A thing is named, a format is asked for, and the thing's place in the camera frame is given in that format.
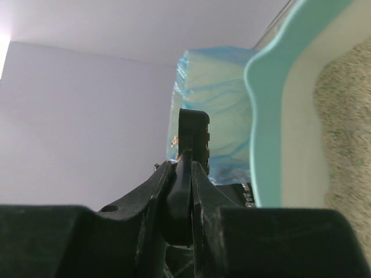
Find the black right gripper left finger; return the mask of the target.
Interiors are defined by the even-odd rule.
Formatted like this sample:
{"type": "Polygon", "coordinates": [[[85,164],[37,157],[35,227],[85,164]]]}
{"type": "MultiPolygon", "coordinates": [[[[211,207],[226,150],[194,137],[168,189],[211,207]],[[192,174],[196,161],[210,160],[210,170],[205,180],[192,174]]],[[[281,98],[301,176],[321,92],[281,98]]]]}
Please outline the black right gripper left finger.
{"type": "Polygon", "coordinates": [[[84,206],[1,206],[2,277],[162,277],[157,223],[172,165],[95,212],[84,206]]]}

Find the black litter scoop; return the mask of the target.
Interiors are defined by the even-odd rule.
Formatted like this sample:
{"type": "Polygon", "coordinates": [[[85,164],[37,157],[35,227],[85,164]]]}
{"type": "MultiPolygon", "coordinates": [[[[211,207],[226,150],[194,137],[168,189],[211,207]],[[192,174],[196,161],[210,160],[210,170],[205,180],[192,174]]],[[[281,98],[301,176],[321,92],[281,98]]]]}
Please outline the black litter scoop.
{"type": "Polygon", "coordinates": [[[178,119],[178,160],[173,164],[170,187],[163,205],[161,233],[171,246],[192,245],[192,162],[209,174],[210,118],[206,112],[180,109],[178,119]]]}

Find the trash bin with blue bag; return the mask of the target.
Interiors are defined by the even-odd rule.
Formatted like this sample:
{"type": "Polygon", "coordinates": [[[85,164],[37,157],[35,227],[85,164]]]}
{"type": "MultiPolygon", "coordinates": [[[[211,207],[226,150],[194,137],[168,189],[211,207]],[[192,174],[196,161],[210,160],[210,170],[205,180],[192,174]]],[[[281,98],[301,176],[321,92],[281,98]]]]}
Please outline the trash bin with blue bag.
{"type": "Polygon", "coordinates": [[[179,110],[206,112],[210,123],[209,179],[215,185],[250,182],[249,143],[252,105],[244,82],[254,49],[217,46],[188,49],[177,63],[166,157],[178,157],[179,110]]]}

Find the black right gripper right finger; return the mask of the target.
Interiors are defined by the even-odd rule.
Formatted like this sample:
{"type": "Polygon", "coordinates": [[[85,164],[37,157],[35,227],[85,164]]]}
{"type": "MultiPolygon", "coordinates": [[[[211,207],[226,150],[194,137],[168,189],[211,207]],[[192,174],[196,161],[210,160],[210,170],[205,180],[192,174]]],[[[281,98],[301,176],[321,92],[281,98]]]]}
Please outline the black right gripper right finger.
{"type": "Polygon", "coordinates": [[[334,210],[236,205],[192,163],[196,277],[369,277],[351,225],[334,210]]]}

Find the light blue litter box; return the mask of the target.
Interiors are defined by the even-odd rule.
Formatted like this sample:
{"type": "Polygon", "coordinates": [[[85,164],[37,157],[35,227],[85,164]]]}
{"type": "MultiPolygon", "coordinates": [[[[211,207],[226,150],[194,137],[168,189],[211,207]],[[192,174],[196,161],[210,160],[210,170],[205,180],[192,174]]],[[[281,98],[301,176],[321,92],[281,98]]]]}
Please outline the light blue litter box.
{"type": "Polygon", "coordinates": [[[329,170],[312,95],[325,65],[369,36],[369,1],[298,1],[248,62],[257,207],[324,207],[329,170]]]}

